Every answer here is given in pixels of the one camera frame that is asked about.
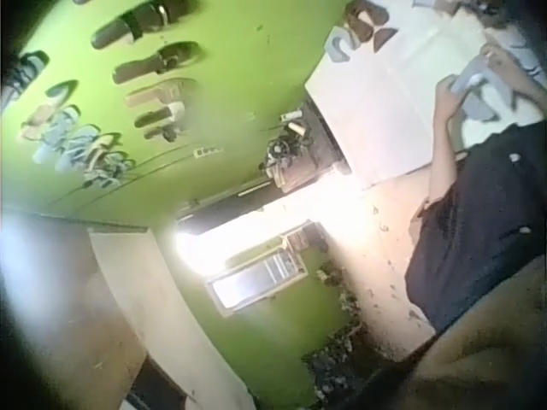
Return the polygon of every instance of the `window frame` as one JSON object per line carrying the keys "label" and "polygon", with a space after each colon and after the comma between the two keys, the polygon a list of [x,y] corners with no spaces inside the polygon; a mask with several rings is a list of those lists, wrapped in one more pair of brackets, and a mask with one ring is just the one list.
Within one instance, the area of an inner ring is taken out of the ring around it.
{"label": "window frame", "polygon": [[[221,299],[218,297],[218,295],[215,292],[215,288],[213,287],[213,283],[217,280],[220,280],[222,278],[227,278],[229,276],[232,276],[238,272],[243,271],[245,268],[250,267],[252,265],[255,265],[256,263],[260,261],[264,261],[267,258],[278,254],[280,252],[287,252],[289,256],[294,261],[295,265],[297,266],[298,273],[294,276],[291,276],[287,278],[286,280],[283,280],[277,284],[273,289],[262,292],[261,294],[258,294],[254,297],[250,297],[249,299],[239,303],[238,305],[234,307],[225,307],[222,304]],[[229,317],[235,314],[237,311],[247,308],[248,306],[255,304],[263,299],[268,299],[269,297],[272,297],[278,292],[281,292],[282,290],[288,288],[289,286],[295,284],[296,282],[302,280],[303,278],[306,278],[308,276],[308,268],[304,264],[303,258],[299,253],[293,252],[290,247],[284,246],[284,244],[281,244],[279,246],[273,247],[272,249],[269,249],[268,251],[249,259],[248,261],[245,261],[243,263],[240,263],[237,266],[231,267],[226,269],[225,271],[219,273],[218,275],[214,275],[210,278],[207,278],[205,282],[205,287],[207,288],[207,291],[209,293],[209,296],[215,303],[215,306],[217,310],[221,313],[223,317]]]}

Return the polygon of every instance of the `dark shirt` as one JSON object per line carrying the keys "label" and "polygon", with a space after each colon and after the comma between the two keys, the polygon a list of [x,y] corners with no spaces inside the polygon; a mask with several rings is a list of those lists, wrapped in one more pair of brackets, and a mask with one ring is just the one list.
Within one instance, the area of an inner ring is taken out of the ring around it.
{"label": "dark shirt", "polygon": [[545,121],[510,126],[470,149],[456,182],[423,216],[406,273],[409,299],[437,332],[545,254]]}

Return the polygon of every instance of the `hand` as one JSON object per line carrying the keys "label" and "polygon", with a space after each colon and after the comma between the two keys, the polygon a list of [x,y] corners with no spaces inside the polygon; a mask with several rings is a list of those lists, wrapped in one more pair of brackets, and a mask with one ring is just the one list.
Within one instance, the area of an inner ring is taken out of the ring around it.
{"label": "hand", "polygon": [[513,90],[531,96],[535,91],[535,82],[528,77],[519,62],[499,45],[485,44],[480,54],[488,61],[488,67],[505,81]]}
{"label": "hand", "polygon": [[456,94],[450,90],[456,79],[457,76],[449,75],[437,84],[435,89],[435,112],[433,114],[433,124],[435,126],[446,126],[461,107],[468,93],[464,91]]}

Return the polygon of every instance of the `white table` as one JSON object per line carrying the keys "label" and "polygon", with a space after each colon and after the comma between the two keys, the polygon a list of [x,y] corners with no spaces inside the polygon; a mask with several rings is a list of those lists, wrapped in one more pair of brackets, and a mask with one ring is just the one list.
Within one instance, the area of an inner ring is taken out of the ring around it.
{"label": "white table", "polygon": [[[412,8],[411,0],[376,3],[388,9],[390,20],[385,26],[398,29],[398,34],[377,54],[371,41],[355,51],[343,45],[350,56],[348,62],[333,63],[324,55],[306,83],[362,188],[431,161],[435,85],[447,75],[461,72],[486,42],[483,27],[466,11],[450,17]],[[524,43],[514,27],[488,32],[506,48]],[[537,63],[530,50],[510,50],[526,64]],[[537,80],[547,84],[544,73]],[[525,125],[542,118],[527,101],[519,99],[513,112],[489,85],[483,91],[483,99],[498,112],[500,120],[466,120],[461,135],[465,147],[483,142],[511,123]]]}

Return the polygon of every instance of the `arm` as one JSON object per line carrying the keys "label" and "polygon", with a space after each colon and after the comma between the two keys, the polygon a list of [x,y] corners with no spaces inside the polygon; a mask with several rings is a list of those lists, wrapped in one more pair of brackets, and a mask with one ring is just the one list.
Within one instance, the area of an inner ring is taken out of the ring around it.
{"label": "arm", "polygon": [[532,79],[530,81],[532,84],[530,84],[530,91],[526,94],[526,97],[536,103],[542,113],[547,116],[547,90]]}
{"label": "arm", "polygon": [[433,124],[433,157],[429,177],[429,202],[441,199],[456,182],[456,154],[448,123]]}
{"label": "arm", "polygon": [[488,67],[494,73],[547,115],[547,90],[534,81],[508,51],[495,44],[485,44],[480,53],[488,59]]}
{"label": "arm", "polygon": [[456,153],[449,133],[451,118],[463,103],[465,94],[456,95],[450,86],[456,80],[451,75],[437,84],[433,115],[433,155],[429,177],[429,202],[441,199],[456,182]]}

